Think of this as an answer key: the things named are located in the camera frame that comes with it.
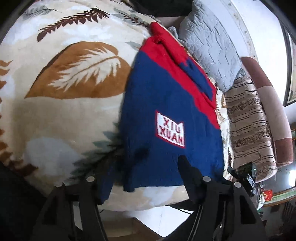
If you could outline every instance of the sofa armrest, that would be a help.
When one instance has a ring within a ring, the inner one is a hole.
[[[267,116],[274,140],[277,166],[288,165],[293,162],[293,145],[290,125],[282,103],[257,61],[250,57],[242,57],[241,60],[257,88]]]

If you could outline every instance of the gray quilted pillow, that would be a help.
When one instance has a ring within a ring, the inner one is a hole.
[[[194,0],[192,12],[181,22],[179,38],[206,73],[213,77],[221,91],[231,88],[240,74],[241,61],[236,49],[217,17],[201,1]]]

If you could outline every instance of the blanket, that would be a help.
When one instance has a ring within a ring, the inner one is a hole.
[[[252,161],[258,170],[256,182],[269,179],[277,172],[273,140],[252,79],[236,79],[225,99],[230,118],[234,168]]]
[[[0,161],[45,195],[86,178],[101,163],[121,161],[124,91],[152,21],[117,0],[30,6],[0,45]],[[216,113],[227,167],[226,108]],[[103,208],[143,210],[187,198],[184,186],[126,193],[115,184]]]

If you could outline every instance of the picture frame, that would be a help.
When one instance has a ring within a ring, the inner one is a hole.
[[[296,102],[296,41],[288,34],[285,27],[281,24],[287,51],[287,85],[284,98],[284,106]]]
[[[296,129],[291,130],[292,133],[292,141],[296,140]]]

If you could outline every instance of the brown striped fabric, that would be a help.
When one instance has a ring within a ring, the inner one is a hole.
[[[230,119],[234,168],[254,162],[258,168],[256,182],[277,172],[273,140],[258,92],[251,78],[241,77],[225,93]]]
[[[293,162],[292,135],[288,118],[276,90],[256,60],[241,58],[258,91],[274,140],[277,167]]]

